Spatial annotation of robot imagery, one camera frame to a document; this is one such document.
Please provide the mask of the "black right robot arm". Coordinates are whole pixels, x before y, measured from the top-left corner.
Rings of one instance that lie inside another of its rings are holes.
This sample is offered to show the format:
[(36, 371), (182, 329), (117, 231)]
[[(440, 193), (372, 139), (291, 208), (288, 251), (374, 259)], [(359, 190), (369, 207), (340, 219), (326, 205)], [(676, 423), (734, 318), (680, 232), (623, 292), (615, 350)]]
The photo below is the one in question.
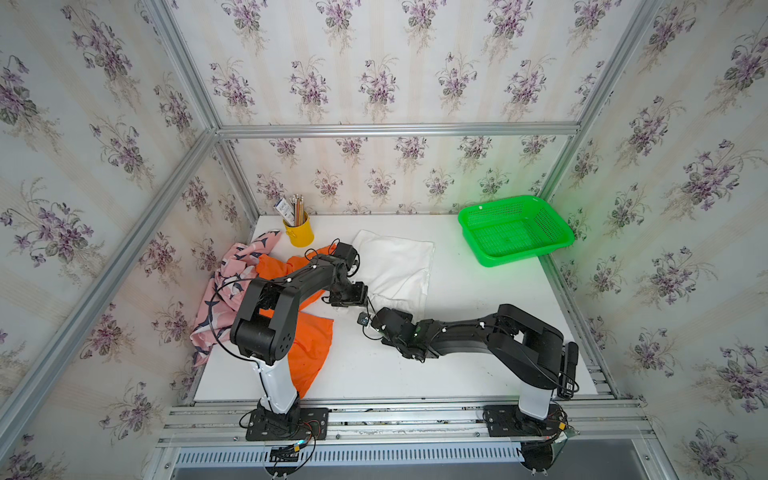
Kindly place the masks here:
[(413, 321), (413, 315), (382, 308), (369, 324), (381, 343), (401, 356), (425, 362), (451, 354), (490, 354), (521, 382), (518, 411), (542, 421), (554, 397), (573, 398), (578, 392), (578, 345), (556, 327), (511, 304), (481, 318), (444, 322)]

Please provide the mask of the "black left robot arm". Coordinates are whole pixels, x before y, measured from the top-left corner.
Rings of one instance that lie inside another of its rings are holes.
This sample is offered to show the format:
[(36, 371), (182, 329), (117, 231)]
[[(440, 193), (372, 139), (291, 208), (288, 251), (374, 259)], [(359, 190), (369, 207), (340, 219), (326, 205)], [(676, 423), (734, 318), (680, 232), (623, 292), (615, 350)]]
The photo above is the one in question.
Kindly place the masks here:
[(298, 402), (287, 356), (296, 339), (301, 305), (322, 291), (328, 293), (333, 307), (367, 305), (368, 287), (351, 280), (359, 265), (357, 250), (337, 243), (328, 253), (315, 254), (295, 273), (250, 282), (229, 338), (238, 357), (256, 365), (264, 392), (261, 405), (267, 411), (286, 416)]

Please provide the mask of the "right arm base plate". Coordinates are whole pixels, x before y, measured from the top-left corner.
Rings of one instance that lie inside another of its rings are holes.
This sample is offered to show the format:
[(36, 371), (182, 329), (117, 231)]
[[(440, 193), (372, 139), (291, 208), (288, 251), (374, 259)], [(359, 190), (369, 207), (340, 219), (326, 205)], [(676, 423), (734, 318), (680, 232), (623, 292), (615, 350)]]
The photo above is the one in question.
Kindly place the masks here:
[(556, 438), (568, 428), (568, 416), (563, 408), (550, 402), (544, 418), (525, 414), (518, 405), (488, 405), (483, 408), (482, 419), (491, 437)]

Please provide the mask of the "white shorts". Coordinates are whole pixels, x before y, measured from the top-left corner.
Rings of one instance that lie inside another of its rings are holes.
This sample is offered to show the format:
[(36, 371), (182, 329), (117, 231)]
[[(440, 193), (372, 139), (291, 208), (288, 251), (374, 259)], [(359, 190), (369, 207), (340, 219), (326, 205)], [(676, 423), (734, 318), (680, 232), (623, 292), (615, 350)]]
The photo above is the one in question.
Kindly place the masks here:
[(391, 308), (421, 317), (426, 308), (434, 243), (360, 230), (352, 245), (361, 258), (355, 277), (368, 286), (375, 309)]

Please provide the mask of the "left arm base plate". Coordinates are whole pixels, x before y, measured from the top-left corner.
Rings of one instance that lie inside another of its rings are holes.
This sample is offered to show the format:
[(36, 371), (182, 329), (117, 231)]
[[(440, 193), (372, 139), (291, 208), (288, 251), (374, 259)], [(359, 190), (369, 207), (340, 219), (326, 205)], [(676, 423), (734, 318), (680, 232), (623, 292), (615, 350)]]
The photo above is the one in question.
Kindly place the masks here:
[(259, 406), (248, 415), (244, 424), (247, 441), (324, 440), (327, 436), (327, 408), (292, 407), (278, 414)]

